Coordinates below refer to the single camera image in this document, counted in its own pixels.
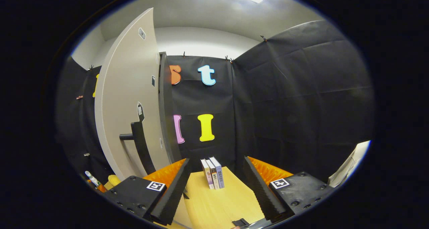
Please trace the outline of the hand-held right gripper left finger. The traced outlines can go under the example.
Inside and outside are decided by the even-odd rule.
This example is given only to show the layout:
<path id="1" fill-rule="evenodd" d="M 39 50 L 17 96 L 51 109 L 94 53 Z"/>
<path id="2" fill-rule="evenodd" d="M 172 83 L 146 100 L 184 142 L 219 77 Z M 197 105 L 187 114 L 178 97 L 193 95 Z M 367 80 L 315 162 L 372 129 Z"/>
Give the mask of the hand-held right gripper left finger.
<path id="1" fill-rule="evenodd" d="M 170 225 L 191 173 L 190 159 L 181 159 L 145 177 L 129 176 L 103 196 L 140 219 Z"/>

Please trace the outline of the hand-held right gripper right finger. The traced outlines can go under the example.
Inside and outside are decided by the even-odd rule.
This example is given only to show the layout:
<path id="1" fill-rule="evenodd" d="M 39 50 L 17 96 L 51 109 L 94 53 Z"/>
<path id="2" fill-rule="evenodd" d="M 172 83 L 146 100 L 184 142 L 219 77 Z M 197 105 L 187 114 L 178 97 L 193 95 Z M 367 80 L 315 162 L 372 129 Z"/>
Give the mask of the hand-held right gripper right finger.
<path id="1" fill-rule="evenodd" d="M 244 158 L 243 171 L 264 217 L 272 223 L 308 211 L 335 191 L 307 172 L 292 174 L 250 156 Z"/>

